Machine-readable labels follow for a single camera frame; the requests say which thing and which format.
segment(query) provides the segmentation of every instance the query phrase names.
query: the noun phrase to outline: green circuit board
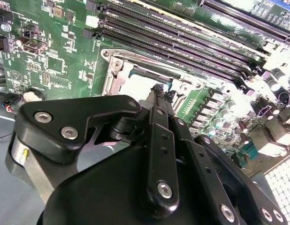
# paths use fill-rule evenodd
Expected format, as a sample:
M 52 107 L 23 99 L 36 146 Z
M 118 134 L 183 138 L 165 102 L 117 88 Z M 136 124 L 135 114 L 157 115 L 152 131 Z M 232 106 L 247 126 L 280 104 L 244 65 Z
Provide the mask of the green circuit board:
M 162 1 L 163 6 L 172 9 L 173 1 Z M 33 87 L 42 91 L 47 99 L 81 98 L 101 95 L 107 72 L 108 62 L 100 56 L 102 48 L 118 47 L 128 48 L 106 38 L 102 40 L 86 39 L 82 37 L 82 30 L 89 28 L 85 25 L 88 15 L 96 15 L 86 10 L 83 1 L 57 0 L 55 5 L 62 9 L 62 16 L 54 15 L 52 8 L 46 5 L 45 0 L 7 0 L 0 1 L 0 7 L 14 13 L 12 31 L 1 35 L 8 36 L 12 41 L 21 36 L 21 28 L 27 24 L 39 27 L 38 39 L 48 43 L 47 50 L 34 57 L 26 52 L 14 49 L 3 52 L 4 67 L 8 78 L 10 92 L 21 93 Z M 195 2 L 185 0 L 186 6 L 195 6 Z M 212 15 L 198 8 L 198 17 L 194 18 L 207 25 L 215 23 Z M 73 20 L 68 21 L 66 14 L 71 12 Z M 222 22 L 217 22 L 222 29 Z M 228 32 L 235 32 L 235 28 L 226 26 Z M 242 53 L 247 57 L 259 60 L 254 53 L 230 46 L 217 38 L 192 33 L 199 38 L 205 38 L 217 43 L 230 51 Z M 252 44 L 260 42 L 263 38 L 254 35 Z

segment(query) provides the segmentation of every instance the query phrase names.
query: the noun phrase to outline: screw hole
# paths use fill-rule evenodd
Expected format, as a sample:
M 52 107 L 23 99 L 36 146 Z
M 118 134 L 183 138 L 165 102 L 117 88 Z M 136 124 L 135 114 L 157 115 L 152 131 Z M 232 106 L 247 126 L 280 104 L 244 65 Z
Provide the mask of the screw hole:
M 164 115 L 164 112 L 162 111 L 162 110 L 157 110 L 157 112 L 159 113 L 159 114 L 161 114 L 161 115 Z
M 208 173 L 212 173 L 212 171 L 210 170 L 209 167 L 206 167 L 206 171 L 207 171 Z
M 162 135 L 162 138 L 163 138 L 164 140 L 168 140 L 169 136 L 167 136 L 167 135 Z
M 166 148 L 161 148 L 161 149 L 164 152 L 164 154 L 167 154 L 168 153 L 168 150 Z

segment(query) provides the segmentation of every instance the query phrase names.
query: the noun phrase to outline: metal pin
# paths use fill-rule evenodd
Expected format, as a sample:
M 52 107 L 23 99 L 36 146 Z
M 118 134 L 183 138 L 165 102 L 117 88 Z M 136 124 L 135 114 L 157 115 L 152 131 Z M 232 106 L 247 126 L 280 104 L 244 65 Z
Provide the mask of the metal pin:
M 171 198 L 172 197 L 172 189 L 165 182 L 158 183 L 158 191 L 159 191 L 160 195 L 163 196 L 164 198 Z
M 39 123 L 49 123 L 52 121 L 52 116 L 47 112 L 37 112 L 34 118 Z
M 61 135 L 69 140 L 75 140 L 78 137 L 78 131 L 73 127 L 64 127 L 61 129 Z
M 264 209 L 264 208 L 261 208 L 261 211 L 264 215 L 264 217 L 269 221 L 269 222 L 272 222 L 272 216 L 270 215 L 270 213 Z
M 233 213 L 233 211 L 227 207 L 226 205 L 224 204 L 221 204 L 221 212 L 222 214 L 224 215 L 224 217 L 231 223 L 233 223 L 235 221 L 235 215 Z

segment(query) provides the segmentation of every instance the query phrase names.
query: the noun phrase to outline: metal cylinder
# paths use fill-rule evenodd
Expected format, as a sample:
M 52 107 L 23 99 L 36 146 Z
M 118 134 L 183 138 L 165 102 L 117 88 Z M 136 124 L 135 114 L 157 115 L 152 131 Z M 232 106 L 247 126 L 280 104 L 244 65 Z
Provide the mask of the metal cylinder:
M 230 113 L 227 109 L 223 109 L 221 111 L 221 115 L 225 120 L 229 120 L 230 119 Z
M 216 131 L 215 131 L 215 128 L 214 127 L 208 127 L 206 129 L 207 133 L 210 135 L 210 136 L 214 136 L 216 134 Z
M 246 134 L 243 134 L 243 133 L 241 134 L 241 140 L 242 140 L 243 144 L 248 144 L 249 143 L 249 139 L 246 136 Z
M 270 110 L 266 112 L 264 116 L 267 118 L 267 120 L 272 120 L 274 117 Z
M 275 78 L 278 80 L 279 83 L 288 83 L 288 76 L 284 74 L 282 71 L 278 71 L 275 74 Z
M 237 105 L 234 101 L 228 102 L 228 107 L 231 112 L 235 112 L 237 110 Z
M 238 122 L 240 129 L 242 130 L 243 133 L 247 133 L 248 132 L 248 128 L 246 126 L 246 124 L 243 121 L 239 121 Z
M 216 127 L 216 128 L 221 128 L 221 127 L 223 127 L 223 122 L 222 122 L 221 118 L 215 118 L 215 119 L 214 119 L 214 123 L 215 123 L 215 127 Z
M 281 88 L 281 85 L 276 80 L 268 81 L 268 86 L 271 91 L 277 91 Z
M 280 110 L 277 108 L 277 106 L 274 103 L 270 103 L 271 109 L 273 115 L 278 115 L 280 113 Z

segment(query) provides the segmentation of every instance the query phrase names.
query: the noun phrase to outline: chip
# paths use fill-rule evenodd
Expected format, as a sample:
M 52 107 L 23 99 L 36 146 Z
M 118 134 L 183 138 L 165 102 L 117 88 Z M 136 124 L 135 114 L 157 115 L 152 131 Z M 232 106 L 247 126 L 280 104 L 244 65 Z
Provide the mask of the chip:
M 54 6 L 54 2 L 48 0 L 47 5 L 52 8 Z
M 227 137 L 227 138 L 225 139 L 226 142 L 231 142 L 231 140 L 233 140 L 231 137 Z
M 66 12 L 66 18 L 67 18 L 67 21 L 72 22 L 72 20 L 73 20 L 73 12 L 67 11 Z
M 191 9 L 191 8 L 184 8 L 183 13 L 187 16 L 193 16 L 195 11 L 194 11 L 194 9 Z
M 177 11 L 177 12 L 183 12 L 184 7 L 182 5 L 180 5 L 180 4 L 178 4 L 178 3 L 175 2 L 173 4 L 173 9 L 175 11 Z
M 53 15 L 62 18 L 64 16 L 64 10 L 59 7 L 53 7 Z
M 75 35 L 73 33 L 68 33 L 68 38 L 74 40 L 75 38 Z
M 229 127 L 230 127 L 230 125 L 231 125 L 230 123 L 228 123 L 228 122 L 225 122 L 225 123 L 224 123 L 224 125 L 223 125 L 223 128 L 229 128 Z

